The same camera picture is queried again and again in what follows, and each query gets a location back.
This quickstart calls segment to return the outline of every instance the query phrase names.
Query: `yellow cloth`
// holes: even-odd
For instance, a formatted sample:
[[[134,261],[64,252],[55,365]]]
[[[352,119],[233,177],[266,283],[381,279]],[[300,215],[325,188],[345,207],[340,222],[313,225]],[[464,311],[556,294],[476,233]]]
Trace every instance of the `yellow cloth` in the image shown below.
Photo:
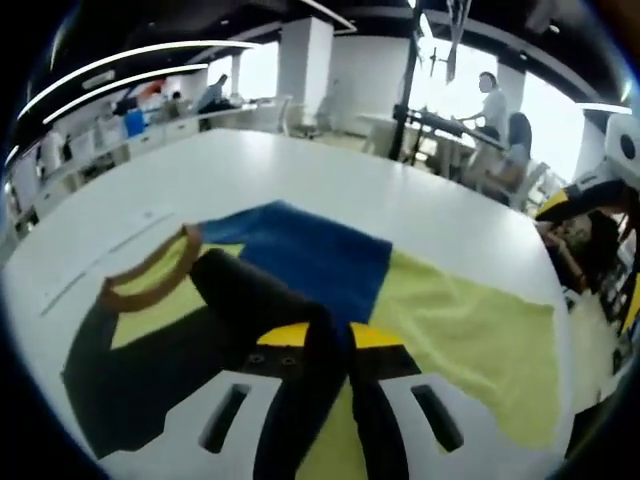
[[[551,445],[559,415],[553,308],[445,274],[394,251],[370,325],[400,337],[424,373],[489,408],[528,448]],[[345,385],[298,480],[366,480]]]
[[[167,253],[143,275],[126,284],[117,285],[114,287],[114,291],[120,295],[133,295],[158,285],[175,268],[186,245],[186,239],[176,241],[167,250]],[[243,245],[203,245],[200,249],[200,255],[204,255],[214,248],[221,248],[228,254],[237,257],[242,252]],[[111,349],[124,347],[146,335],[168,327],[204,306],[205,303],[198,290],[187,276],[169,295],[155,305],[139,312],[121,313],[111,339]]]

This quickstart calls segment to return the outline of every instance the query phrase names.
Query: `window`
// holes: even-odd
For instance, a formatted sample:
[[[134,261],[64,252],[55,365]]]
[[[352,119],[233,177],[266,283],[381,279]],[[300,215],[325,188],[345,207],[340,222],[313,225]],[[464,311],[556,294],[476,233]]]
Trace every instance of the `window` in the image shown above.
[[[422,62],[416,64],[409,106],[416,109],[427,107],[445,118],[469,116],[481,111],[485,94],[478,88],[478,78],[482,72],[497,75],[498,59],[481,50],[458,45],[456,77],[447,85],[446,60],[451,42],[425,38],[418,45]]]
[[[227,75],[229,80],[222,87],[222,95],[229,97],[231,95],[231,57],[224,57],[209,64],[207,70],[207,86],[216,83],[220,76]]]
[[[531,122],[531,157],[564,181],[573,180],[584,129],[582,110],[560,90],[527,73],[522,113]]]
[[[243,98],[276,96],[279,47],[278,42],[273,42],[242,52],[238,93]]]

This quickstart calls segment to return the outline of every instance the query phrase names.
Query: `ceiling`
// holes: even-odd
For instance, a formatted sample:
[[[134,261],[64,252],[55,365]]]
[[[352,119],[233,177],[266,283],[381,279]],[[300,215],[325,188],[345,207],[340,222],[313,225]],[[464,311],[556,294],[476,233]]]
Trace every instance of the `ceiling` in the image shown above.
[[[406,0],[318,0],[318,3],[354,21],[359,35],[409,37],[412,33],[411,10]],[[429,12],[440,12],[445,19],[440,28],[434,28],[434,34],[450,36],[447,0],[426,0],[426,3]],[[34,70],[30,82],[32,94],[92,61],[136,47],[179,40],[229,39],[266,24],[310,15],[333,21],[300,0],[135,0],[128,2],[126,8],[124,5],[85,0],[70,11]],[[560,29],[559,33],[549,28],[536,33],[527,28],[532,16],[542,18],[537,22],[541,25],[550,20]],[[569,67],[602,100],[620,100],[628,69],[608,41],[605,30],[580,0],[473,0],[469,19],[479,27],[465,32],[464,43],[505,58],[511,55],[515,63],[519,55],[514,52],[539,49]],[[344,28],[335,25],[336,30]],[[482,28],[484,25],[495,28],[487,32]],[[521,43],[514,48],[513,41],[495,35],[496,29]],[[244,40],[267,42],[276,40],[278,35],[275,28],[259,38]],[[110,68],[115,69],[116,79],[121,79],[183,65],[201,52],[202,49],[185,49],[149,53],[120,60]],[[226,53],[229,52],[218,51],[217,56]],[[520,67],[534,71],[577,100],[594,100],[587,98],[585,88],[577,87],[576,82],[549,68],[535,55]],[[33,133],[32,129],[45,116],[86,93],[81,83],[101,71],[85,74],[57,89],[34,106],[21,122],[29,125]]]

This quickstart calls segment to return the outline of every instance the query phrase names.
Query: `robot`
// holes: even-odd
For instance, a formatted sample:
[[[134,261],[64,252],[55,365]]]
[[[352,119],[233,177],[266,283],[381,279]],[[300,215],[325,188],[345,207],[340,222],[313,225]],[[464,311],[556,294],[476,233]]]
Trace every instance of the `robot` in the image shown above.
[[[553,195],[536,220],[560,223],[597,208],[629,216],[640,238],[640,121],[631,115],[609,118],[605,159],[593,171]],[[621,333],[630,332],[640,311],[640,249],[636,248],[627,301],[622,308]]]

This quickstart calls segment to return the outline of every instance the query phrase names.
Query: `black ceiling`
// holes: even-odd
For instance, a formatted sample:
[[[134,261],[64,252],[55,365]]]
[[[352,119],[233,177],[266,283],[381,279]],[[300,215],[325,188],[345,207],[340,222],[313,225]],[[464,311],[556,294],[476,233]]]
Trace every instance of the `black ceiling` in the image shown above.
[[[575,71],[604,100],[619,100],[627,74],[624,63],[612,54],[604,30],[581,0],[555,0],[551,16],[560,27],[558,34],[551,31],[535,34],[525,27],[534,7],[547,1],[473,0],[469,18],[539,47]],[[406,0],[319,0],[319,3],[354,20],[359,35],[408,37],[412,33]],[[427,0],[426,4],[428,9],[446,11],[446,0]],[[375,7],[379,14],[371,14],[374,12],[371,8]],[[30,89],[35,94],[65,74],[117,52],[169,41],[228,39],[271,22],[309,15],[318,12],[300,0],[85,0],[69,12],[58,38],[52,41],[41,65],[34,70]],[[434,32],[445,37],[450,34],[446,26]],[[269,39],[270,35],[263,35],[258,40]],[[477,33],[465,33],[463,42],[501,56],[510,50],[500,41]],[[145,54],[121,60],[110,68],[115,68],[116,78],[125,78],[182,65],[198,52],[191,49]],[[524,68],[536,71],[570,95],[579,96],[571,82],[545,65],[532,60]],[[100,70],[88,73],[56,90],[30,111],[26,116],[30,118],[23,117],[21,121],[38,124],[57,108],[86,93],[80,84],[98,73]]]

